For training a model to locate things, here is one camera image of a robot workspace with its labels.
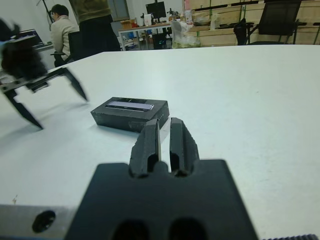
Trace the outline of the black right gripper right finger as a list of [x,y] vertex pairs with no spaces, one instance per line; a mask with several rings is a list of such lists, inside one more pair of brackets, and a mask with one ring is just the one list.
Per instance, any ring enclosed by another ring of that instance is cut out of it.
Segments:
[[195,140],[185,123],[176,117],[170,122],[169,157],[171,173],[176,177],[191,175],[195,162],[200,160]]

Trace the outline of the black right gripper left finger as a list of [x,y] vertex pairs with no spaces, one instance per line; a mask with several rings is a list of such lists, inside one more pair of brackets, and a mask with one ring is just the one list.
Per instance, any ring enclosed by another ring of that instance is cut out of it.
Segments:
[[160,161],[159,120],[148,121],[131,149],[129,172],[134,178],[143,178],[152,173]]

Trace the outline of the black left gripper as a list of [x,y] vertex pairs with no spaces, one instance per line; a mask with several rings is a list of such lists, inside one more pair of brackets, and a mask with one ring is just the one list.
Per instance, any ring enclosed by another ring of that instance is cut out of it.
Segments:
[[73,89],[86,102],[89,100],[80,82],[68,68],[62,67],[48,72],[39,52],[34,49],[32,43],[32,39],[12,39],[2,43],[0,46],[0,91],[4,93],[25,120],[42,130],[42,125],[34,116],[22,103],[15,100],[17,96],[15,89],[26,87],[35,93],[48,87],[50,80],[65,76]]

